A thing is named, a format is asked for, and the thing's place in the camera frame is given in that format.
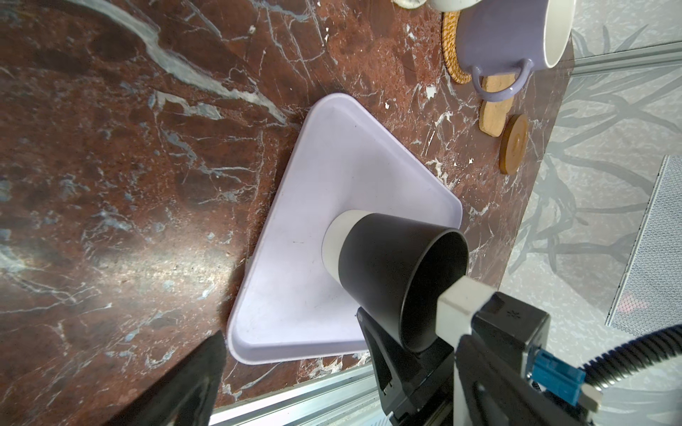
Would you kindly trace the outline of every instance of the marble countertop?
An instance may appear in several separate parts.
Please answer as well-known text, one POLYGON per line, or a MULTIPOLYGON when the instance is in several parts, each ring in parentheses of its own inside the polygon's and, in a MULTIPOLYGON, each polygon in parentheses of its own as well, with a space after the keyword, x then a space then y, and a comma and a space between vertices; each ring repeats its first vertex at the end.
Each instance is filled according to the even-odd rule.
MULTIPOLYGON (((441 15, 388 0, 3 5, 0 421, 102 423, 223 329, 307 111, 345 92, 464 205, 498 286, 572 67, 538 72, 519 173, 455 85, 441 15)), ((249 366, 231 404, 366 362, 249 366)))

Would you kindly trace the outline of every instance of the round wooden coaster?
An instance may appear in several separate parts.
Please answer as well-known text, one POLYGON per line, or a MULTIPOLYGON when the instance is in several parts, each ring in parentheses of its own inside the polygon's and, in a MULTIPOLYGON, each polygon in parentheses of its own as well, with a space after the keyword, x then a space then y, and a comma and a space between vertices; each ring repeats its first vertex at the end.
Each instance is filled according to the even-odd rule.
POLYGON ((455 50, 455 34, 457 34, 457 21, 460 19, 460 12, 445 12, 443 14, 443 57, 447 72, 456 83, 461 85, 471 81, 471 74, 467 74, 460 68, 457 62, 457 52, 455 50))
POLYGON ((514 174, 523 161, 528 143, 528 116, 515 115, 507 124, 500 145, 500 171, 514 174))

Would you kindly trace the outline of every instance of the rattan coaster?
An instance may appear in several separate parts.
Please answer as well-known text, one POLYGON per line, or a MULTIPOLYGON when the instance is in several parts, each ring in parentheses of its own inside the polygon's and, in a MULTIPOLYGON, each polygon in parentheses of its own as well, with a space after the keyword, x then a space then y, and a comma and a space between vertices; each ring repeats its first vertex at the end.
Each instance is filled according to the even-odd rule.
POLYGON ((457 52, 455 51, 455 34, 457 33, 457 21, 460 19, 460 12, 445 12, 443 14, 443 57, 447 72, 456 83, 461 85, 471 81, 471 74, 462 71, 457 62, 457 52))

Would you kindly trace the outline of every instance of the cable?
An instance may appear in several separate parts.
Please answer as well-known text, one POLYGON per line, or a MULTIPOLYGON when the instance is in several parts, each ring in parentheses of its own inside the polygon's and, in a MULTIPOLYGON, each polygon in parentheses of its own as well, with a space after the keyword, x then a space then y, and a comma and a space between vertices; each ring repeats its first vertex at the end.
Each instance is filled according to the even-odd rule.
POLYGON ((585 363, 585 382, 598 391, 640 370, 682 354, 682 324, 654 331, 585 363))

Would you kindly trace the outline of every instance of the wooden coaster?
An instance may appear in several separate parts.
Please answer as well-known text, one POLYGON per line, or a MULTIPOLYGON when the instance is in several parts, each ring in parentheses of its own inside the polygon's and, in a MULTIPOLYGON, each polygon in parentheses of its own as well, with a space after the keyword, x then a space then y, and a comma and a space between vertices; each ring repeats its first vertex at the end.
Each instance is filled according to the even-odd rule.
MULTIPOLYGON (((484 77, 482 87, 485 91, 498 92, 511 86, 515 79, 514 74, 484 77)), ((507 113, 512 109, 513 104, 514 97, 502 102, 483 101, 479 114, 478 128, 483 133, 491 136, 500 136, 505 129, 505 123, 507 123, 507 113)))
POLYGON ((514 174, 523 161, 528 144, 528 116, 515 115, 509 120, 500 146, 500 171, 514 174))
POLYGON ((447 72, 456 83, 461 85, 471 81, 471 74, 467 74, 460 68, 457 62, 457 52, 455 50, 455 34, 457 34, 457 21, 460 19, 460 12, 445 12, 443 14, 443 57, 447 72))

